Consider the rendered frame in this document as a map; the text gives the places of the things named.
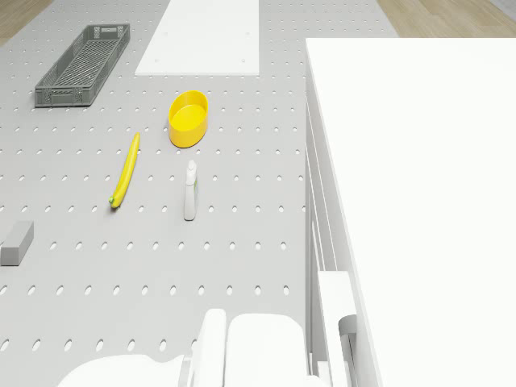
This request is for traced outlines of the dark grey basket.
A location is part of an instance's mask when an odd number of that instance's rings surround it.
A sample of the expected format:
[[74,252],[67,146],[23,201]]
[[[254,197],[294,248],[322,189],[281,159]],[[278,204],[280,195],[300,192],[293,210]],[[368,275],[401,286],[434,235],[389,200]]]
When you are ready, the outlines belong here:
[[128,45],[130,30],[128,23],[86,26],[35,86],[35,106],[90,106]]

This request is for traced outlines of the grey cube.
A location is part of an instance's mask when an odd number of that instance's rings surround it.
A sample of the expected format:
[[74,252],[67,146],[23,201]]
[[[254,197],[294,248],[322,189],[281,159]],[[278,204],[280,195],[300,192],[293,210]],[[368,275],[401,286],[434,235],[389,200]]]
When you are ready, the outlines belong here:
[[16,222],[0,249],[0,265],[19,266],[33,238],[33,221]]

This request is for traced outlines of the white board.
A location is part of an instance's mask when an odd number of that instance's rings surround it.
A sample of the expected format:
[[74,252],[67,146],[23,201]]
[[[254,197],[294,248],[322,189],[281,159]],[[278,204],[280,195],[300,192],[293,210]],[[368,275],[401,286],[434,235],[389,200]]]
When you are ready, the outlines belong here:
[[259,0],[170,0],[135,75],[257,75],[259,19]]

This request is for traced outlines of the yellow bowl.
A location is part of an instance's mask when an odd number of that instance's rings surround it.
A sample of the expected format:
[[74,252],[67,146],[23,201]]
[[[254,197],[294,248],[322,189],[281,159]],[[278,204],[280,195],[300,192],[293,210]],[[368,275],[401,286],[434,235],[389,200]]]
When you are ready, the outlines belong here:
[[178,148],[197,144],[207,130],[208,101],[202,92],[188,90],[169,108],[169,138]]

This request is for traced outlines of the white cabinet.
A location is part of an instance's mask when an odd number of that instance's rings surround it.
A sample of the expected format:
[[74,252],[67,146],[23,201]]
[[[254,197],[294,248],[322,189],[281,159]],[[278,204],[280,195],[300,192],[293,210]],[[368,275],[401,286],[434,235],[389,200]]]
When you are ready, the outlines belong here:
[[516,387],[516,38],[309,38],[382,387]]

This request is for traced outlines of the banana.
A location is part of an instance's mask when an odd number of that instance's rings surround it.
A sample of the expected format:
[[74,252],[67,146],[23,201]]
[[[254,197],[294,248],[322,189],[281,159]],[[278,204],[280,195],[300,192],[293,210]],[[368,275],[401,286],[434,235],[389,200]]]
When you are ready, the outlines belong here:
[[110,206],[113,209],[120,207],[122,201],[127,192],[127,188],[131,181],[131,176],[134,171],[135,162],[138,156],[139,150],[139,142],[140,142],[140,133],[136,132],[133,140],[131,141],[131,146],[129,148],[129,152],[127,154],[127,158],[123,167],[122,174],[119,178],[119,182],[116,186],[114,193],[109,198]]

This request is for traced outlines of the white bottle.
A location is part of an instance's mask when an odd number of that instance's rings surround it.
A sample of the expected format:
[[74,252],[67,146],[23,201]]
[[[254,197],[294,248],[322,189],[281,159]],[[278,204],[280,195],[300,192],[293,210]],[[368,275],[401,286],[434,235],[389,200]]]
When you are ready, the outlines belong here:
[[193,221],[197,213],[198,188],[197,164],[190,160],[186,169],[184,220]]

